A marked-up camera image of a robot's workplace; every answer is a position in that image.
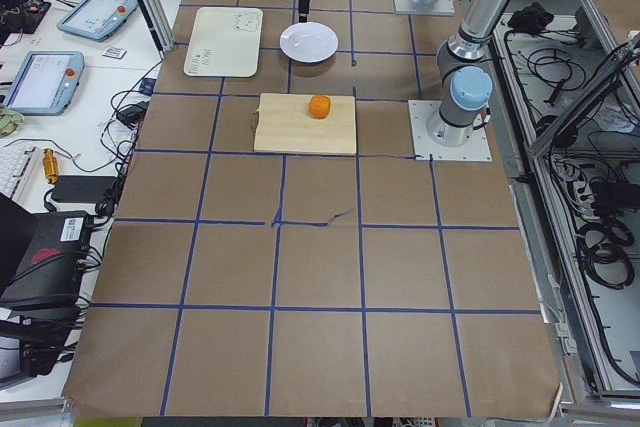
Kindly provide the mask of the white keyboard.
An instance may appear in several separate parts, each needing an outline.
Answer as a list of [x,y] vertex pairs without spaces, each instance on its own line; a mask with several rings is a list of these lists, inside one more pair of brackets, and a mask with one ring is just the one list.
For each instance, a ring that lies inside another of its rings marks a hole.
[[1,193],[20,202],[31,174],[39,165],[42,150],[36,146],[1,148]]

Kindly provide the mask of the gold metal cylinder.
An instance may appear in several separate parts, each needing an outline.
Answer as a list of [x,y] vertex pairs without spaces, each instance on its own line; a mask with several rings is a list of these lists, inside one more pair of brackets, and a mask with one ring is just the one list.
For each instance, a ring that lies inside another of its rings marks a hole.
[[59,178],[58,161],[54,151],[50,148],[43,150],[43,171],[47,182],[54,185]]

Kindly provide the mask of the black phone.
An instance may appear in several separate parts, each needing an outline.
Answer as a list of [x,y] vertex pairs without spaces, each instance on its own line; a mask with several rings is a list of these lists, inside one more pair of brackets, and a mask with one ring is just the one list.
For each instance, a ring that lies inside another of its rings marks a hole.
[[112,190],[114,176],[60,176],[51,193],[56,203],[97,203]]

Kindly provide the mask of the wooden cutting board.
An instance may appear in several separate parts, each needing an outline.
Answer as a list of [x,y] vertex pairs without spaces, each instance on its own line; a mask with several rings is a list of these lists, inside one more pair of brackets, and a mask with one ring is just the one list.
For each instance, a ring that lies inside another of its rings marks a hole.
[[310,115],[311,98],[311,94],[262,93],[254,151],[355,155],[355,98],[331,96],[331,109],[324,119]]

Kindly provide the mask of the blue teach pendant far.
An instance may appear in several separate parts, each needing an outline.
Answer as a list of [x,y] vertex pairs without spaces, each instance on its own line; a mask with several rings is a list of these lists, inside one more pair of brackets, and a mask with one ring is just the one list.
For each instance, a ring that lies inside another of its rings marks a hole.
[[57,23],[57,28],[71,35],[103,41],[119,29],[137,7],[137,0],[82,0]]

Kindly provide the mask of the white round plate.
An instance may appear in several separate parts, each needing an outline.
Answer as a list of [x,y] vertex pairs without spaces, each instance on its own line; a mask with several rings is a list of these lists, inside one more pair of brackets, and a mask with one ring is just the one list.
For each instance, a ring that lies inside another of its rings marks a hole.
[[302,63],[318,63],[329,59],[339,40],[328,26],[317,22],[296,23],[280,35],[280,49],[290,59]]

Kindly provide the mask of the brown paper table cover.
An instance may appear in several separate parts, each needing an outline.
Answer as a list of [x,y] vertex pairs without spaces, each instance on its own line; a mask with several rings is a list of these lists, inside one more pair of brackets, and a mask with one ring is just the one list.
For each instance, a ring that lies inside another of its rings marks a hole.
[[[313,0],[339,48],[278,49],[295,0],[181,0],[64,392],[79,417],[547,416],[559,373],[502,162],[413,156],[459,18]],[[202,7],[263,12],[257,72],[191,77]],[[262,93],[352,96],[355,155],[255,152]]]

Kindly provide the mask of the blue teach pendant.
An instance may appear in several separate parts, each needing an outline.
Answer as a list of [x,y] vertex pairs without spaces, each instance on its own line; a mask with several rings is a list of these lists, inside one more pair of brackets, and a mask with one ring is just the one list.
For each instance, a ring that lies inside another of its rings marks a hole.
[[30,51],[4,106],[27,116],[60,115],[71,103],[84,67],[79,51]]
[[137,7],[137,0],[82,0],[57,23],[57,28],[71,35],[103,41],[119,29]]

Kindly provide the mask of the orange fruit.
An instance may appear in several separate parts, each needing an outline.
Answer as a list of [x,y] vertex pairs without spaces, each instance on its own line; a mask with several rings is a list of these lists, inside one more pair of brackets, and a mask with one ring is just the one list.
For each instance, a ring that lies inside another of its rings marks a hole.
[[331,112],[332,100],[329,96],[316,94],[308,103],[308,113],[314,119],[325,119]]

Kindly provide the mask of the blue teach pendant near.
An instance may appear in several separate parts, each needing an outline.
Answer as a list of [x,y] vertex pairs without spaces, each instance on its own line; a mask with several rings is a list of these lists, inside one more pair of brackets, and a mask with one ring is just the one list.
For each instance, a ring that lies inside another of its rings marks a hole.
[[27,116],[60,115],[71,103],[84,67],[79,51],[30,51],[4,106]]

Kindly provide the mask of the cream bear tray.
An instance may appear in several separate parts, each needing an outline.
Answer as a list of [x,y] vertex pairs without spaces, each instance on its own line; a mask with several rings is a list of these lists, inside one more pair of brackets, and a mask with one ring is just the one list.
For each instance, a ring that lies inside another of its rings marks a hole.
[[263,12],[202,7],[195,17],[183,71],[191,77],[252,77],[258,68]]

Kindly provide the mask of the black router box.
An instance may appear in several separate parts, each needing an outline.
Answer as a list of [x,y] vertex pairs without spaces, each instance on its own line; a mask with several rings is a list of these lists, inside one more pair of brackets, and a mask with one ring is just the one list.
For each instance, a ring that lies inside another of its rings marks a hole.
[[76,303],[93,218],[85,211],[1,216],[1,306],[14,311]]

